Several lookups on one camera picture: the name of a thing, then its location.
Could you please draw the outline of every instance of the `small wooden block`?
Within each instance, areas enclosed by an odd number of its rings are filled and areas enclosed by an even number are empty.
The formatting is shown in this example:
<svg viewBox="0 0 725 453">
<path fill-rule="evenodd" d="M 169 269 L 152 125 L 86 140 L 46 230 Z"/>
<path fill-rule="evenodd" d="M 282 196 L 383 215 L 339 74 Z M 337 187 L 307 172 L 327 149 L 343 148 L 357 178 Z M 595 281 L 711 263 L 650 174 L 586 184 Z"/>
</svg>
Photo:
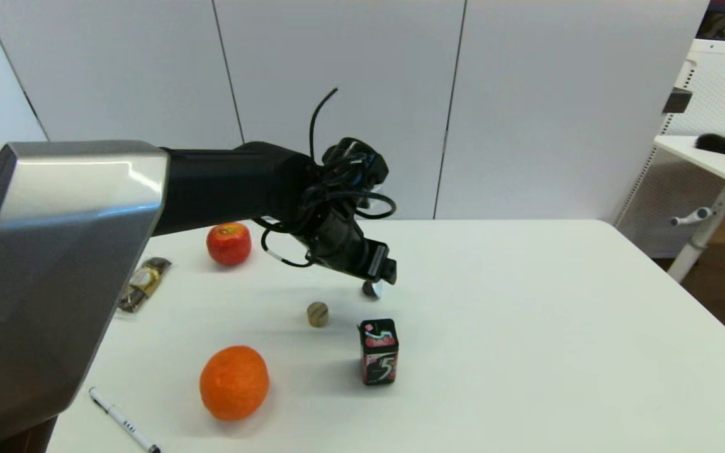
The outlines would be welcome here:
<svg viewBox="0 0 725 453">
<path fill-rule="evenodd" d="M 329 321 L 329 308 L 323 302 L 313 302 L 307 308 L 307 319 L 312 327 L 324 327 Z"/>
</svg>

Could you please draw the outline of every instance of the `orange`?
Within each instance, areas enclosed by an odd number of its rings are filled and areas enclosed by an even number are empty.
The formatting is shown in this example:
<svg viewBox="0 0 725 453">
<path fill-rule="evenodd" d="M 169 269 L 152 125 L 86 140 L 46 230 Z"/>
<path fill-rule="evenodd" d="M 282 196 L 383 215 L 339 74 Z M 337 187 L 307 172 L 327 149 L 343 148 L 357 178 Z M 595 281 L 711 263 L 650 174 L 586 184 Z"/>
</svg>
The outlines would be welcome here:
<svg viewBox="0 0 725 453">
<path fill-rule="evenodd" d="M 209 359 L 201 373 L 201 399 L 214 418 L 240 420 L 267 396 L 270 379 L 258 352 L 248 346 L 227 347 Z"/>
</svg>

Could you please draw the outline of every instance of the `pen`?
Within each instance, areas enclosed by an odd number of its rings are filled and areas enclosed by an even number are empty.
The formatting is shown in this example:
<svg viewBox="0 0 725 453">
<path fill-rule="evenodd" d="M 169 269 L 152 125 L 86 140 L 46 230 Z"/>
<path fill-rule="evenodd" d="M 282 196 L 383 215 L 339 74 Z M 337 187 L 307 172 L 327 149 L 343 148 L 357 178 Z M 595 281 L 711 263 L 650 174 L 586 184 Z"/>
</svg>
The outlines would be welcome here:
<svg viewBox="0 0 725 453">
<path fill-rule="evenodd" d="M 133 425 L 121 412 L 119 412 L 115 405 L 112 405 L 109 401 L 104 399 L 103 395 L 101 395 L 97 389 L 94 387 L 89 389 L 89 396 L 91 396 L 91 399 L 95 402 L 95 404 L 106 411 L 110 418 L 114 419 L 119 425 L 121 425 L 121 427 L 125 428 L 127 433 L 129 433 L 133 440 L 136 441 L 136 444 L 141 445 L 142 448 L 149 453 L 161 453 L 161 449 L 158 448 L 157 445 L 153 444 L 153 442 L 147 440 L 142 433 L 138 432 L 136 426 Z"/>
</svg>

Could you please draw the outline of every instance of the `black fur item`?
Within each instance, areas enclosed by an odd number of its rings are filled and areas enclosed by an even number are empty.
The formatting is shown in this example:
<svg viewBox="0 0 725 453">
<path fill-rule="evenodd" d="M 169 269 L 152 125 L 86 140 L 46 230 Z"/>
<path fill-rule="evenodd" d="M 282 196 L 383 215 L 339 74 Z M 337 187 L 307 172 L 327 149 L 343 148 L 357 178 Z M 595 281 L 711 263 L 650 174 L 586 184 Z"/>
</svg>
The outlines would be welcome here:
<svg viewBox="0 0 725 453">
<path fill-rule="evenodd" d="M 696 138 L 695 147 L 705 151 L 725 154 L 725 137 L 718 134 L 704 134 Z"/>
</svg>

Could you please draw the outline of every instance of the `metal casing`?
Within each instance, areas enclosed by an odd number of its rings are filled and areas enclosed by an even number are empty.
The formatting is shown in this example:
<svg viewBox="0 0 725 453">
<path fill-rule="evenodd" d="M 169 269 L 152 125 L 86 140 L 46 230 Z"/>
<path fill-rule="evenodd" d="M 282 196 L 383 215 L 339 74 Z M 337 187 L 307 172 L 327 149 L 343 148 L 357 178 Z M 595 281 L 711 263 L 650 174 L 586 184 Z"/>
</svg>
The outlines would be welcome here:
<svg viewBox="0 0 725 453">
<path fill-rule="evenodd" d="M 72 402 L 163 209 L 168 160 L 126 140 L 0 151 L 0 440 Z"/>
</svg>

